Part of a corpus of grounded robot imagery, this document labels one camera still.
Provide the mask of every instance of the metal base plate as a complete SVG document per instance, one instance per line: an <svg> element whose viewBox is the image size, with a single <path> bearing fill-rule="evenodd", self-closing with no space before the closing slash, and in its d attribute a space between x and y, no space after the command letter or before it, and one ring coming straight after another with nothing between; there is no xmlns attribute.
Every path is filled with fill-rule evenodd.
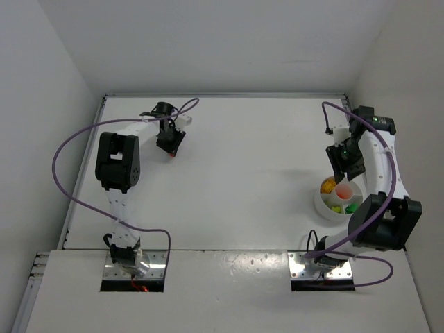
<svg viewBox="0 0 444 333"><path fill-rule="evenodd" d="M113 264L110 253L106 256L101 291L137 291L131 283L146 286L149 291L163 291L167 251L142 250L142 259L137 268Z"/></svg>
<svg viewBox="0 0 444 333"><path fill-rule="evenodd" d="M303 255L305 252L288 252L291 290L292 291L328 291L328 290L354 290L352 267L346 262L342 267L331 271L322 271L313 264L313 260L306 260ZM343 286L328 289L324 286Z"/></svg>

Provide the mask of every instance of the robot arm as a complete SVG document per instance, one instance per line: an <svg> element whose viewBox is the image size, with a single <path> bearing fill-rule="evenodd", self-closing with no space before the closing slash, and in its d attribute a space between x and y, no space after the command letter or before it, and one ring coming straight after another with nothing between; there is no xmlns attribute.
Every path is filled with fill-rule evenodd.
<svg viewBox="0 0 444 333"><path fill-rule="evenodd" d="M358 255L373 250L400 250L420 218L422 207L420 202L409 198L399 174L394 148L395 124L390 118L375 116L373 108L360 106L352 113L370 123L390 147L397 181L393 198L385 213L335 251ZM351 119L348 131L335 128L333 136L335 145L327 147L327 155L334 170L336 183L342 181L344 173L347 173L348 180L362 174L368 197L350 217L348 229L334 236L323 237L316 245L316 250L329 248L363 225L383 205L391 188L391 165L385 148L374 133ZM341 266L347 259L348 257L343 255L328 254L316 258L315 262L334 268Z"/></svg>
<svg viewBox="0 0 444 333"><path fill-rule="evenodd" d="M110 248L112 262L126 268L136 268L140 254L139 232L119 223L125 221L138 226L133 214L133 187L142 172L139 149L150 138L157 137L157 146L173 157L185 136L182 129L191 124L191 117L183 114L174 120L170 118L148 122L148 119L171 116L174 109L171 104L159 102L154 111L140 115L141 121L115 133L104 132L100 136L96 178L105 189L112 214L118 218L112 233L106 234L103 240Z"/></svg>

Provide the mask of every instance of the white wall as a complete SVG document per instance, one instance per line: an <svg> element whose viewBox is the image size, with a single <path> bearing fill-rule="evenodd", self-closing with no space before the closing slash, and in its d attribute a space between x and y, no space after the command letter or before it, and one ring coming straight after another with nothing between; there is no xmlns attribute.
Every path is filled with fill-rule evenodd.
<svg viewBox="0 0 444 333"><path fill-rule="evenodd" d="M51 250L67 211L51 179L61 141L93 121L94 99L36 0L0 10L0 331L9 332L33 258ZM72 189L86 137L59 164Z"/></svg>
<svg viewBox="0 0 444 333"><path fill-rule="evenodd" d="M423 208L407 250L434 332L444 332L443 18L442 1L399 1L351 95L354 106L395 119L402 179Z"/></svg>
<svg viewBox="0 0 444 333"><path fill-rule="evenodd" d="M39 0L92 89L343 92L395 0Z"/></svg>

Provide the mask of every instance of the lime green object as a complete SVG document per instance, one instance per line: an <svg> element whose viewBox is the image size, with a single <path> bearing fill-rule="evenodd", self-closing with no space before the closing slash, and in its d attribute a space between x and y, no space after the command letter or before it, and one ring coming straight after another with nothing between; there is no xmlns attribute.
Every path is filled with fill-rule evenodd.
<svg viewBox="0 0 444 333"><path fill-rule="evenodd" d="M333 206L330 208L333 212L341 213L341 208L339 206Z"/></svg>
<svg viewBox="0 0 444 333"><path fill-rule="evenodd" d="M348 206L345 209L345 213L346 214L353 214L354 212L356 212L356 210L358 209L358 204L357 203L352 203L350 206Z"/></svg>

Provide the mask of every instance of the white container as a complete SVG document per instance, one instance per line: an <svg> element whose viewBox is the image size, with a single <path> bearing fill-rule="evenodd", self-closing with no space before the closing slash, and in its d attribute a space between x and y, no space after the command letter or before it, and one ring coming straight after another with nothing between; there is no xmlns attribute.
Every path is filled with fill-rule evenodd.
<svg viewBox="0 0 444 333"><path fill-rule="evenodd" d="M356 203L361 205L363 202L362 191L355 182L342 180L333 189L332 193L321 193L321 186L315 191L314 194L314 207L318 213L329 221L344 222L347 221L351 214L346 214L345 209L347 206ZM331 206L338 206L341 208L341 213L332 211Z"/></svg>

